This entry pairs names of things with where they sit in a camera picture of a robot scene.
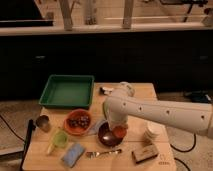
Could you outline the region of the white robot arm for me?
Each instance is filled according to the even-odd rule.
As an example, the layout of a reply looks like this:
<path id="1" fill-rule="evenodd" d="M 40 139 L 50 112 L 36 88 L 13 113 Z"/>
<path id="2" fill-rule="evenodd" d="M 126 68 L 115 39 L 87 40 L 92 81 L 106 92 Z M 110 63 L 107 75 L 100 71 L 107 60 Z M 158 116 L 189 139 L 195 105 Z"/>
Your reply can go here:
<path id="1" fill-rule="evenodd" d="M 119 83 L 105 99 L 108 118 L 122 123 L 129 115 L 213 139 L 213 106 L 160 100 L 140 100 L 128 82 Z"/>

